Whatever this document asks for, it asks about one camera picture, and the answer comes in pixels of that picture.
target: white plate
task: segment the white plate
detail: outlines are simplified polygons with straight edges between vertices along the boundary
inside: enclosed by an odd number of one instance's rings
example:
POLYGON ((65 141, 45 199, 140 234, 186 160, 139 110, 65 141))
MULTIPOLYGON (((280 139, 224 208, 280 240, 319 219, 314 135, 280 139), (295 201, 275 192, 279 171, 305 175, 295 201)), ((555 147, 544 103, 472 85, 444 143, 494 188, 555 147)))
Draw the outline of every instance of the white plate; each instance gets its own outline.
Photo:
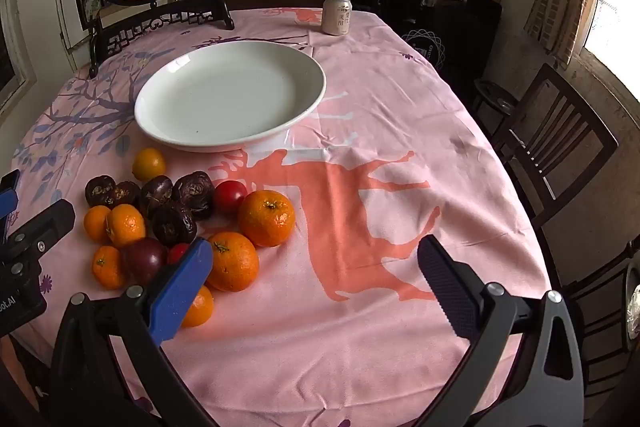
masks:
POLYGON ((134 113, 147 136, 170 147, 229 151, 302 120, 325 87, 320 65, 295 48, 224 42, 156 71, 140 90, 134 113))

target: orange deer print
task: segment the orange deer print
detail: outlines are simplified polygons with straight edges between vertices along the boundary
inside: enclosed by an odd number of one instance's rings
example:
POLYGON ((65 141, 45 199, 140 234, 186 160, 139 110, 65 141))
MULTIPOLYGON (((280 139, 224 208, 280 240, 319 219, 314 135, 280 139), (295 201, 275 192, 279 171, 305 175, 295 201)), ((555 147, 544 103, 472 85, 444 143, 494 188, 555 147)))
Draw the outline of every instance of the orange deer print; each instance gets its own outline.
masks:
POLYGON ((280 14, 292 12, 296 15, 298 22, 307 22, 320 24, 322 22, 322 10, 319 8, 267 8, 262 13, 265 14, 280 14))
POLYGON ((386 239, 372 237, 367 228, 366 208, 359 190, 382 188, 388 192, 407 188, 429 188, 428 182, 396 184, 371 178, 375 169, 389 163, 406 162, 414 155, 407 153, 399 160, 374 160, 353 169, 322 161, 301 161, 283 165, 287 151, 278 149, 253 167, 247 167, 247 154, 224 156, 231 161, 240 160, 242 166, 232 169, 222 161, 209 171, 223 170, 228 179, 244 180, 248 187, 255 183, 258 189, 269 186, 295 185, 300 188, 302 208, 306 216, 308 248, 311 265, 325 293, 334 301, 347 297, 337 294, 359 293, 372 288, 388 288, 398 293, 400 300, 433 300, 426 292, 399 280, 385 269, 382 259, 406 259, 420 238, 433 228, 440 208, 435 207, 420 234, 404 245, 394 245, 386 239))

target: stool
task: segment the stool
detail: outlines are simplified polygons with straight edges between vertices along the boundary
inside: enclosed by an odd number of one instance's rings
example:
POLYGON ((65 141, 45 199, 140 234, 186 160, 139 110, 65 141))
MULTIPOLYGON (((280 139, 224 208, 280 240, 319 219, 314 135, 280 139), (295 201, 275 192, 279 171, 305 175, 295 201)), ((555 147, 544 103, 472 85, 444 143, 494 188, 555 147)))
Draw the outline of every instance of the stool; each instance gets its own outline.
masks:
POLYGON ((485 103, 494 111, 502 115, 497 127, 499 128, 504 119, 511 116, 516 105, 518 105, 518 100, 503 87, 500 87, 498 84, 494 84, 493 82, 489 82, 488 80, 483 80, 482 78, 476 78, 474 80, 474 86, 476 87, 476 93, 478 94, 472 108, 476 115, 476 120, 478 119, 478 110, 480 109, 480 106, 485 103))

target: red fruit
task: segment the red fruit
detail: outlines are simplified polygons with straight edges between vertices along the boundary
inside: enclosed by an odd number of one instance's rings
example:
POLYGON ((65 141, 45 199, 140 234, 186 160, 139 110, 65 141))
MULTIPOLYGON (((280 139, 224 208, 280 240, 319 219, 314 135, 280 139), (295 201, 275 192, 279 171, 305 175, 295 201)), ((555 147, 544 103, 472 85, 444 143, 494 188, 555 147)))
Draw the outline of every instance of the red fruit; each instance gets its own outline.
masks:
POLYGON ((235 180, 227 180, 213 191, 213 204, 220 213, 235 216, 246 195, 247 191, 244 185, 235 180))
POLYGON ((189 248, 187 243, 178 243, 175 245, 171 250, 169 250, 169 256, 166 258, 166 263, 176 264, 187 251, 187 248, 189 248))
POLYGON ((166 263, 166 248, 151 237, 143 237, 120 248, 124 264, 138 284, 148 285, 166 263))

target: silver bolt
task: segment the silver bolt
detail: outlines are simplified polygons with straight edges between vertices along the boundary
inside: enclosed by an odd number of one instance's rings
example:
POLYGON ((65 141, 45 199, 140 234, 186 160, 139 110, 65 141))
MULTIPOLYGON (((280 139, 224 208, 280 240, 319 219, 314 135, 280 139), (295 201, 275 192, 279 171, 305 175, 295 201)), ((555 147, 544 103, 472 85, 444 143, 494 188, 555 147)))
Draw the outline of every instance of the silver bolt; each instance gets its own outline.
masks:
POLYGON ((503 286, 497 282, 490 282, 486 286, 486 289, 489 293, 491 293, 491 295, 495 295, 496 297, 499 297, 500 295, 504 295, 503 286))
POLYGON ((71 295, 71 304, 78 306, 84 302, 84 293, 74 293, 71 295))
POLYGON ((555 302, 556 304, 562 301, 562 296, 560 295, 560 292, 557 292, 556 290, 551 290, 548 294, 546 294, 546 297, 551 302, 555 302))
POLYGON ((127 297, 131 299, 137 299, 142 295, 142 286, 138 286, 134 284, 133 286, 129 286, 127 288, 127 297))

